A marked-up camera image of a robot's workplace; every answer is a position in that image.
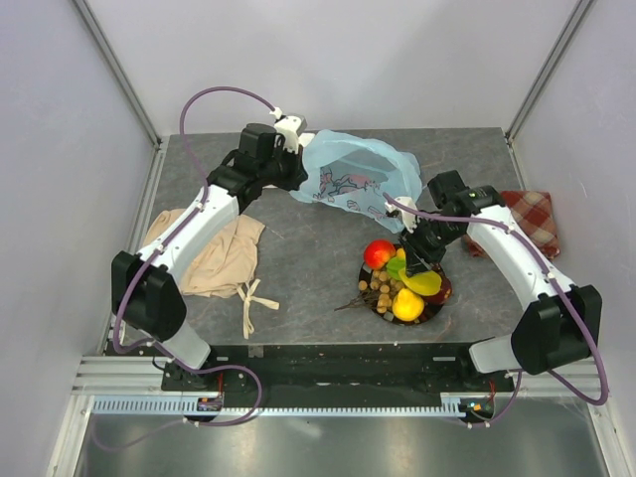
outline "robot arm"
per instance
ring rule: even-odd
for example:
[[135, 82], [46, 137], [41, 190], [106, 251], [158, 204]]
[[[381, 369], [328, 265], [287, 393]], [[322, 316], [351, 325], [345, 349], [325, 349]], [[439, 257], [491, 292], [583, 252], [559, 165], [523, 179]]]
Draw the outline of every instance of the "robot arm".
[[[177, 283], [203, 247], [260, 197], [264, 187], [297, 190], [307, 179], [302, 150], [313, 135], [303, 133], [303, 117], [282, 116], [279, 110], [274, 115], [277, 120], [273, 127], [249, 124], [242, 131], [238, 149], [230, 152], [208, 177], [205, 204], [202, 189], [161, 237], [135, 255], [121, 252], [112, 262], [112, 310], [116, 313], [135, 273], [152, 254], [160, 252], [135, 287], [123, 319], [160, 342], [172, 356], [192, 369], [209, 365], [214, 356], [210, 345], [188, 325]], [[451, 171], [433, 178], [428, 189], [442, 216], [487, 218], [523, 234], [501, 196], [490, 186], [469, 189], [459, 174]], [[411, 198], [397, 201], [414, 209]], [[470, 346], [464, 360], [467, 371], [523, 369], [538, 374], [589, 356], [588, 346], [552, 286], [545, 282], [540, 266], [510, 234], [485, 224], [423, 220], [398, 211], [394, 205], [388, 205], [387, 209], [392, 214], [401, 214], [406, 225], [400, 242], [406, 251], [407, 273], [425, 271], [438, 264], [446, 246], [468, 234], [488, 252], [525, 310], [511, 335]], [[163, 247], [162, 243], [176, 233]], [[598, 292], [591, 285], [576, 287], [551, 263], [544, 264], [559, 285], [569, 290], [567, 295], [597, 342], [601, 306]]]
[[[208, 198], [202, 189], [179, 219], [159, 238], [137, 254], [120, 252], [111, 265], [112, 311], [142, 263], [159, 249], [124, 311], [126, 323], [141, 330], [182, 363], [201, 369], [209, 363], [211, 348], [186, 321], [186, 306], [177, 284], [204, 246], [273, 185], [297, 190], [307, 179], [302, 150], [313, 134], [303, 133], [302, 116], [283, 116], [274, 111], [274, 126], [249, 124], [241, 133], [238, 149], [208, 177]], [[167, 238], [169, 244], [163, 246]]]
[[[469, 189], [457, 171], [435, 176], [428, 188], [435, 206], [444, 217], [487, 219], [506, 226], [508, 230], [478, 222], [447, 223], [416, 218], [400, 211], [406, 229], [400, 241], [406, 250], [407, 273], [428, 269], [439, 263], [446, 246], [467, 234], [495, 262], [512, 285], [524, 314], [511, 335], [473, 344], [466, 357], [468, 371], [492, 373], [499, 370], [523, 369], [536, 375], [586, 358], [589, 347], [582, 338], [570, 314], [544, 275], [547, 269], [583, 319], [594, 342], [598, 342], [601, 298], [596, 289], [574, 282], [552, 265], [528, 240], [531, 253], [510, 234], [511, 228], [528, 239], [506, 207], [503, 198], [490, 186]], [[407, 198], [397, 198], [405, 204]], [[396, 206], [387, 204], [390, 214]], [[409, 227], [415, 220], [415, 226]], [[543, 266], [537, 263], [540, 257]]]

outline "checkered napkin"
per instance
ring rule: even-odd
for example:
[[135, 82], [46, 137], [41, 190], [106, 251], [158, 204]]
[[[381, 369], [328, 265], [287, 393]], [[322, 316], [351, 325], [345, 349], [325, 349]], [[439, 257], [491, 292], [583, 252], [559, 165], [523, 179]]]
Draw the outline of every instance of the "checkered napkin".
[[[559, 253], [557, 224], [553, 219], [553, 203], [547, 192], [504, 191], [506, 205], [513, 211], [519, 227], [535, 246], [552, 260]], [[464, 236], [471, 256], [487, 256], [481, 246], [469, 236]]]

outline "white enclosure wall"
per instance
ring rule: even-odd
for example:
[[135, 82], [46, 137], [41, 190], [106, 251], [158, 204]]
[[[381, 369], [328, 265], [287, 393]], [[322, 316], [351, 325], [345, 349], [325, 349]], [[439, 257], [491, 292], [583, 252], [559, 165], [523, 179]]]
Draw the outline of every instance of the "white enclosure wall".
[[[161, 134], [211, 85], [253, 90], [312, 128], [506, 127], [575, 0], [89, 0]], [[263, 107], [198, 104], [191, 132]]]
[[151, 145], [71, 2], [0, 20], [0, 474], [44, 475]]
[[597, 1], [518, 138], [528, 187], [553, 194], [558, 260], [603, 297], [601, 351], [636, 448], [636, 3]]

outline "drawstring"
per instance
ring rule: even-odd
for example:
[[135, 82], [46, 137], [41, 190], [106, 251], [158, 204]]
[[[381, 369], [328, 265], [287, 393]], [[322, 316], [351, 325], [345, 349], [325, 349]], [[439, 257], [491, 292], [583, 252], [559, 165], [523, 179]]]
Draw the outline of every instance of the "drawstring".
[[272, 310], [277, 310], [280, 304], [277, 301], [268, 300], [266, 298], [258, 298], [257, 296], [253, 296], [254, 291], [258, 287], [260, 283], [260, 278], [257, 278], [251, 286], [249, 283], [245, 283], [245, 287], [247, 288], [247, 294], [242, 291], [242, 284], [237, 287], [238, 295], [240, 299], [243, 301], [242, 304], [242, 336], [248, 340], [249, 335], [254, 332], [254, 326], [251, 324], [251, 320], [249, 319], [249, 304], [252, 301], [256, 303], [260, 303], [261, 305], [266, 306]]

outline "red apple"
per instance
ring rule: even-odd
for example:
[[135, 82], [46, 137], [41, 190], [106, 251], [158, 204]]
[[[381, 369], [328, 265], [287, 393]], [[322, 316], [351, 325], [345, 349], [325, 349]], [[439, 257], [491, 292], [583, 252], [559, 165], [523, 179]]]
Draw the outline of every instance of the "red apple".
[[373, 270], [379, 270], [396, 255], [396, 248], [388, 240], [374, 240], [365, 250], [365, 263]]

